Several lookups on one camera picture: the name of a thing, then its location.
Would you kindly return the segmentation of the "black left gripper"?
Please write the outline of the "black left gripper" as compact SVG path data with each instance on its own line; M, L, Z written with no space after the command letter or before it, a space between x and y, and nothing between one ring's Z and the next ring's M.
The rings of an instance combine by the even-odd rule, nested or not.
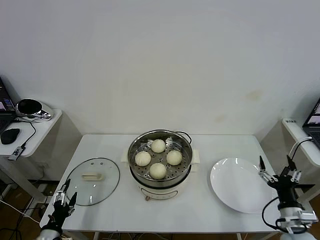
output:
M61 186L60 190L57 190L55 193L56 202L53 204L53 213L48 215L49 221L47 223L47 229L61 230L66 218L68 218L75 210L78 194L77 192L72 195L69 203L65 202L66 193L69 188L70 181L70 179L67 179Z

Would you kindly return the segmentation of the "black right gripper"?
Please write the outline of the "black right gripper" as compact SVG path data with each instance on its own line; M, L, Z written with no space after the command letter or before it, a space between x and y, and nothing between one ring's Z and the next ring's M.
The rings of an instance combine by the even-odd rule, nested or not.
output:
M265 163L262 156L259 156L259 172L258 175L264 182L276 190L279 204L278 208L299 208L300 203L297 201L295 195L296 182L300 181L302 171L297 170L295 162L286 156L288 161L288 168L292 175L271 175L266 170Z

